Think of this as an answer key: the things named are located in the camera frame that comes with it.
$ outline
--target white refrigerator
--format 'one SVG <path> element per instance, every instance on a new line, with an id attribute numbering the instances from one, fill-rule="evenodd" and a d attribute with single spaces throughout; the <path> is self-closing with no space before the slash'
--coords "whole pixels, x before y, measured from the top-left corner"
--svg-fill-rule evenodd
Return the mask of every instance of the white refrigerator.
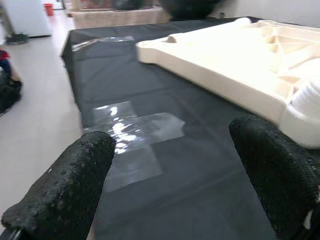
<path id="1" fill-rule="evenodd" d="M 15 34 L 50 36 L 49 17 L 42 0 L 1 0 Z"/>

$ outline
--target cream plastic tray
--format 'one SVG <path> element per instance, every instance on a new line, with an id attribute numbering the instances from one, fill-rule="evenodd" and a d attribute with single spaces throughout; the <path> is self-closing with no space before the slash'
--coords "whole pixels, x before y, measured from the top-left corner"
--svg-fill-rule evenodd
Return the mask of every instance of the cream plastic tray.
<path id="1" fill-rule="evenodd" d="M 320 28 L 240 18 L 136 46 L 142 63 L 259 114 L 298 144 L 320 147 Z"/>

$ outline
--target black tablecloth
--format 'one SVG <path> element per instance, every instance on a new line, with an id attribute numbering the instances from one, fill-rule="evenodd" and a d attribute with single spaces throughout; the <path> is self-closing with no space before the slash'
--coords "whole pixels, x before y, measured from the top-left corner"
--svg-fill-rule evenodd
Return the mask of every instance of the black tablecloth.
<path id="1" fill-rule="evenodd" d="M 234 148 L 228 125 L 244 109 L 156 65 L 135 43 L 233 19 L 77 29 L 63 59 L 83 126 L 95 107 L 130 101 L 138 116 L 171 113 L 184 137 L 152 145 L 163 174 L 102 193 L 98 240 L 273 240 L 275 233 Z M 96 41 L 128 37 L 130 41 Z M 72 51 L 76 44 L 91 41 Z"/>

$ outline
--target red bucket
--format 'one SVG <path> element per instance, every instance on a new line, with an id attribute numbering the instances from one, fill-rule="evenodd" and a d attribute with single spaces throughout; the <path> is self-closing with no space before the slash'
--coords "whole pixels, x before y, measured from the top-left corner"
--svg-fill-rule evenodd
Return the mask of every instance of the red bucket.
<path id="1" fill-rule="evenodd" d="M 43 5 L 45 7 L 46 14 L 48 16 L 53 16 L 54 15 L 54 5 L 51 3 L 45 3 Z"/>

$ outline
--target tile floor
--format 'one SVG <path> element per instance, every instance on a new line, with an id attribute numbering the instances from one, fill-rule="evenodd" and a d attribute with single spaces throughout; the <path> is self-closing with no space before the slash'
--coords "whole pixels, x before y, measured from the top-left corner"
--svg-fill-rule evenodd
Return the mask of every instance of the tile floor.
<path id="1" fill-rule="evenodd" d="M 0 117 L 0 215 L 81 134 L 80 114 L 60 59 L 72 18 L 50 17 L 52 36 L 4 46 L 24 82 L 22 99 Z"/>

